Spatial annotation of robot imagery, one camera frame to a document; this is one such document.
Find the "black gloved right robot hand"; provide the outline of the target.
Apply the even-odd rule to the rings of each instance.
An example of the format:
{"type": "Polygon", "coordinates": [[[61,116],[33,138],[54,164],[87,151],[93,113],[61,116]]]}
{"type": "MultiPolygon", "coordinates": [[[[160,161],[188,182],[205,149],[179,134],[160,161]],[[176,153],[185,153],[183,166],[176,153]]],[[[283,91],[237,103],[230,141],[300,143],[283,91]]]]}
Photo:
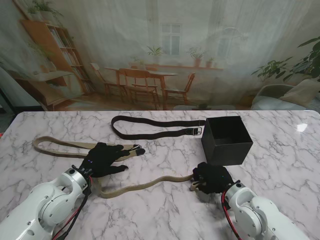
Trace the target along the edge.
{"type": "Polygon", "coordinates": [[[223,193],[235,183],[224,166],[213,166],[201,162],[192,172],[193,179],[198,182],[196,188],[205,194],[223,193]]]}

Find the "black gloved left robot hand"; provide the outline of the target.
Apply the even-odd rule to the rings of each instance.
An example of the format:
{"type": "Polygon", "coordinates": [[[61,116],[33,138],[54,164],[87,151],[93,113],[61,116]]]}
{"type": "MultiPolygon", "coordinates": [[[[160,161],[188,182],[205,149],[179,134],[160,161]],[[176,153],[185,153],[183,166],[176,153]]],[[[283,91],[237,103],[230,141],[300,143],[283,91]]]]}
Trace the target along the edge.
{"type": "Polygon", "coordinates": [[[146,150],[140,145],[134,144],[128,147],[124,145],[107,145],[98,142],[82,161],[80,170],[91,170],[92,178],[101,178],[111,174],[124,172],[126,165],[112,166],[117,160],[132,158],[145,154],[146,150]]]}

